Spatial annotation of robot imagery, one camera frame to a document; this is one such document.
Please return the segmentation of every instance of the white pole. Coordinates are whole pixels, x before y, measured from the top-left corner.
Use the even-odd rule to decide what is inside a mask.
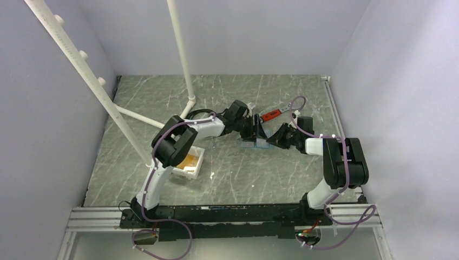
[[[116,107],[116,109],[118,109],[118,111],[119,111],[120,113],[123,113],[123,114],[125,114],[125,115],[129,115],[129,116],[131,116],[132,118],[135,118],[135,119],[137,119],[137,120],[140,120],[140,121],[142,121],[142,122],[145,122],[145,123],[147,123],[147,124],[149,124],[149,125],[152,125],[152,126],[155,126],[155,127],[158,127],[158,128],[163,128],[163,127],[164,127],[164,124],[161,123],[161,122],[158,122],[158,121],[156,121],[156,120],[150,119],[150,118],[148,118],[148,117],[146,117],[146,116],[140,115],[140,114],[138,114],[138,113],[136,113],[136,112],[132,112],[132,111],[130,111],[130,110],[127,110],[127,109],[125,109],[125,108],[119,107],[119,106],[117,106],[117,105],[115,105],[115,107]]]
[[[139,153],[140,157],[142,157],[145,164],[149,166],[152,163],[152,156],[143,149],[142,145],[140,145],[138,139],[135,137],[120,112],[116,109],[115,104],[113,104],[110,97],[102,88],[96,76],[83,60],[79,51],[72,43],[69,36],[65,33],[64,29],[61,27],[49,7],[43,0],[25,0],[25,2],[45,27],[46,31],[48,31],[49,35],[51,35],[57,43],[59,48],[61,48],[64,52],[70,63],[81,75],[88,87],[93,91],[94,95],[96,95],[97,99],[107,110],[108,114],[113,118],[113,121],[115,121],[132,146],[134,146],[134,149]]]
[[[167,0],[167,6],[169,7],[172,26],[174,27],[175,40],[177,41],[177,46],[179,47],[180,61],[182,62],[183,75],[185,76],[185,82],[188,89],[188,99],[190,101],[195,101],[196,97],[194,96],[193,85],[191,83],[191,77],[189,76],[185,45],[183,44],[182,30],[180,29],[179,14],[177,14],[175,0]]]

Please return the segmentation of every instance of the white box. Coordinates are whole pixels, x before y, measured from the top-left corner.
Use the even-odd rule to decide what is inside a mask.
[[[187,177],[188,179],[196,179],[198,177],[199,169],[201,169],[202,161],[204,160],[204,150],[204,148],[192,146],[188,151],[189,155],[199,157],[198,164],[196,165],[196,170],[189,172],[179,168],[174,168],[172,173]]]

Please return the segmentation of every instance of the gray marble surface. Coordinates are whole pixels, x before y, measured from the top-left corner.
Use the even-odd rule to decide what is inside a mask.
[[[192,76],[196,94],[194,109],[221,112],[235,100],[254,102],[255,113],[266,113],[288,104],[295,96],[307,97],[301,115],[314,118],[316,133],[336,133],[329,100],[320,76],[311,75],[199,75]],[[181,75],[123,76],[115,103],[157,121],[180,114],[188,101]],[[159,131],[151,125],[123,116],[145,149]],[[266,122],[274,133],[288,114]],[[205,149],[196,180],[172,175],[160,198],[163,205],[253,204],[297,202],[322,179],[322,158],[296,149],[242,148],[232,134],[198,140]],[[84,206],[116,206],[131,200],[140,190],[148,168],[119,128],[109,118],[89,183]],[[355,201],[343,196],[341,201]]]

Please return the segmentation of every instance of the gray wall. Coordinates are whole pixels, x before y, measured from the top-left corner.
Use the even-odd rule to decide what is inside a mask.
[[[193,74],[330,75],[370,0],[177,0]],[[79,0],[118,74],[182,74],[167,3]]]
[[[458,259],[459,2],[373,0],[331,76],[396,259]]]
[[[107,114],[26,3],[1,2],[0,258],[55,259]],[[111,93],[114,71],[77,3],[47,3]]]

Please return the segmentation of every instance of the purple cable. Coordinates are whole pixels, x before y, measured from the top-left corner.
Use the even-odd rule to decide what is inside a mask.
[[[211,113],[211,116],[212,116],[212,117],[211,117],[210,119],[207,119],[207,120],[201,120],[201,121],[195,121],[195,122],[181,122],[181,123],[178,123],[178,124],[174,125],[174,126],[171,127],[170,129],[168,129],[168,130],[158,139],[158,141],[156,142],[155,146],[153,147],[152,157],[153,157],[153,162],[154,162],[154,164],[155,164],[155,165],[154,165],[154,168],[157,168],[157,167],[158,167],[158,161],[155,159],[155,156],[154,156],[154,155],[156,154],[156,150],[158,149],[159,144],[164,140],[165,137],[169,136],[169,134],[170,134],[174,129],[176,129],[176,128],[179,127],[179,126],[183,126],[183,125],[193,125],[193,124],[202,124],[202,123],[212,122],[212,121],[215,119],[216,114],[212,112],[212,113]],[[150,255],[150,256],[153,256],[154,258],[159,259],[159,260],[180,260],[180,259],[184,258],[184,257],[189,253],[189,251],[190,251],[190,249],[191,249],[191,245],[192,245],[192,243],[193,243],[193,236],[192,236],[192,234],[191,234],[191,230],[189,229],[189,227],[188,227],[185,223],[183,223],[182,221],[179,221],[179,220],[177,220],[177,219],[171,219],[171,218],[150,219],[150,218],[148,218],[148,217],[145,215],[145,211],[144,211],[144,209],[145,209],[145,196],[146,196],[146,193],[145,193],[145,192],[148,190],[148,186],[150,185],[150,182],[152,181],[153,175],[154,175],[154,173],[155,173],[155,169],[154,169],[154,168],[153,168],[153,170],[152,170],[152,173],[151,173],[150,176],[148,177],[147,183],[145,184],[144,194],[143,194],[143,196],[142,196],[142,209],[141,209],[141,211],[142,211],[142,217],[143,217],[146,221],[148,221],[148,222],[153,222],[153,223],[154,223],[154,222],[166,222],[166,221],[169,221],[169,222],[176,222],[176,223],[179,223],[180,225],[184,226],[185,229],[188,231],[188,234],[189,234],[189,244],[188,244],[188,248],[187,248],[187,250],[185,251],[185,253],[183,253],[183,255],[181,255],[181,256],[179,256],[179,257],[177,257],[177,258],[171,258],[171,259],[169,259],[169,258],[162,258],[162,257],[160,257],[160,256],[157,256],[157,255],[151,253],[150,251],[145,250],[145,249],[141,248],[140,246],[136,245],[135,242],[134,242],[134,238],[135,238],[135,236],[136,236],[138,233],[153,232],[152,230],[149,230],[149,229],[142,229],[142,230],[139,230],[139,231],[137,231],[137,232],[135,232],[135,233],[132,234],[131,240],[132,240],[132,244],[133,244],[133,246],[134,246],[133,248],[137,248],[137,249],[139,249],[140,251],[142,251],[142,252],[144,252],[144,253],[146,253],[146,254],[148,254],[148,255]]]
[[[301,109],[303,109],[303,107],[306,105],[306,97],[305,96],[297,96],[295,97],[291,104],[293,104],[297,99],[299,98],[302,98],[304,100],[303,104],[300,106],[300,108],[298,109],[299,111]],[[310,136],[310,137],[313,137],[313,138],[333,138],[331,135],[322,135],[322,136],[319,136],[319,135],[313,135],[313,134],[310,134],[306,131],[304,131],[303,129],[299,128],[297,123],[295,122],[294,118],[293,118],[293,109],[292,109],[292,106],[290,107],[290,120],[292,120],[292,124],[298,129],[300,130],[300,132]],[[362,216],[360,217],[360,219],[358,221],[355,221],[355,222],[340,222],[336,219],[334,219],[328,212],[327,212],[327,206],[330,205],[331,203],[333,203],[333,201],[335,199],[338,198],[338,196],[343,193],[345,190],[347,190],[347,188],[349,187],[349,181],[350,181],[350,177],[349,177],[349,164],[347,163],[347,150],[346,150],[346,144],[345,144],[345,141],[344,141],[344,138],[342,138],[341,136],[335,136],[336,139],[339,139],[341,140],[342,142],[342,147],[343,147],[343,160],[344,160],[344,172],[345,172],[345,175],[346,175],[346,183],[344,184],[344,187],[338,191],[338,193],[336,193],[331,199],[329,199],[325,205],[324,205],[324,212],[325,212],[325,215],[333,222],[335,222],[336,224],[339,224],[339,225],[355,225],[355,227],[351,230],[351,232],[348,234],[348,236],[346,236],[341,242],[339,242],[338,244],[336,245],[333,245],[333,246],[326,246],[326,247],[311,247],[312,249],[317,249],[317,250],[328,250],[328,249],[334,249],[334,248],[337,248],[339,246],[341,246],[342,244],[344,244],[351,236],[352,234],[354,234],[355,230],[357,229],[357,227],[359,226],[360,223],[364,222],[364,221],[367,221],[368,219],[370,219],[376,212],[376,207],[374,205],[370,205],[366,208],[366,210],[363,212]],[[365,215],[368,213],[368,211],[372,209],[371,213],[365,217]]]

